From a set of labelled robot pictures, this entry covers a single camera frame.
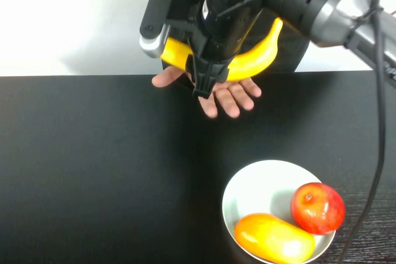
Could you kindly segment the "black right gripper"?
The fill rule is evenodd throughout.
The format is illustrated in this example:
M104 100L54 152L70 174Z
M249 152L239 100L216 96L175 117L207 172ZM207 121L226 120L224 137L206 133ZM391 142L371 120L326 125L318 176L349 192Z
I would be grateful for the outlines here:
M166 42L166 58L193 57L193 96L208 98L217 83L226 82L230 60L262 6L262 0L173 0L168 18L176 36Z

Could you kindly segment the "person right hand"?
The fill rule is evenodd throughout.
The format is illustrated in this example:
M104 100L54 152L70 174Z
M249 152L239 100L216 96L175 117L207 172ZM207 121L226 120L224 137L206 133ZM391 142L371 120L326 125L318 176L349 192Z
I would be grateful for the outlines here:
M152 78L152 85L157 88L165 88L173 83L192 88L191 75L174 66L164 68ZM254 107L254 98L260 97L262 90L251 78L236 82L217 83L211 95L205 99L199 97L199 104L204 114L214 119L218 116L218 110L224 110L231 118L237 118L240 110L250 111Z

